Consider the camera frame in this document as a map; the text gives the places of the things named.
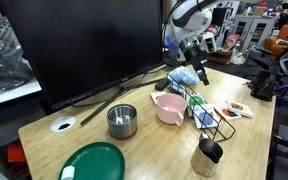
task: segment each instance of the green plate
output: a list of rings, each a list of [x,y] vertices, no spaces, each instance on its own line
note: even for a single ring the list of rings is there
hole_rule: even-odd
[[[122,152],[113,144],[96,142],[77,150],[64,164],[58,176],[67,166],[74,166],[74,180],[124,179],[125,161]]]

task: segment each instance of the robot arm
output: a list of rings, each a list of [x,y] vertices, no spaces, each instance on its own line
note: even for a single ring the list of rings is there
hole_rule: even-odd
[[[212,12],[207,9],[223,0],[182,0],[172,14],[171,32],[185,59],[192,63],[204,85],[208,85],[202,60],[202,49],[197,36],[204,32],[212,21]],[[261,0],[242,0],[257,3]]]

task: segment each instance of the orange object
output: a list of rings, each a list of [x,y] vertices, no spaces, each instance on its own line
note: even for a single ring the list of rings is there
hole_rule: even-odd
[[[7,147],[8,162],[25,162],[26,158],[21,144],[9,144]]]
[[[239,104],[231,103],[231,106],[232,106],[234,109],[243,110],[243,107],[240,106]]]
[[[286,48],[286,45],[279,45],[276,44],[277,39],[282,39],[288,41],[288,25],[285,24],[281,30],[278,36],[270,36],[265,39],[264,48],[266,50],[272,51],[272,56],[277,57],[279,54],[281,54]]]
[[[267,3],[265,1],[262,1],[259,5],[260,7],[266,7],[267,6]]]

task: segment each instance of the stainless steel mug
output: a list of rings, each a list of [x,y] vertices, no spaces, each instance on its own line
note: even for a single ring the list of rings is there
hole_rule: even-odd
[[[199,143],[193,153],[191,164],[194,170],[202,176],[213,176],[218,169],[220,159],[223,156],[221,146],[202,134]]]
[[[137,111],[132,105],[115,105],[106,118],[110,134],[117,139],[126,139],[137,130]]]

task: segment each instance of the computer monitor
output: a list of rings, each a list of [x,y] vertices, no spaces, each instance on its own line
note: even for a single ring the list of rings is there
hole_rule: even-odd
[[[159,0],[1,0],[53,110],[162,64]]]

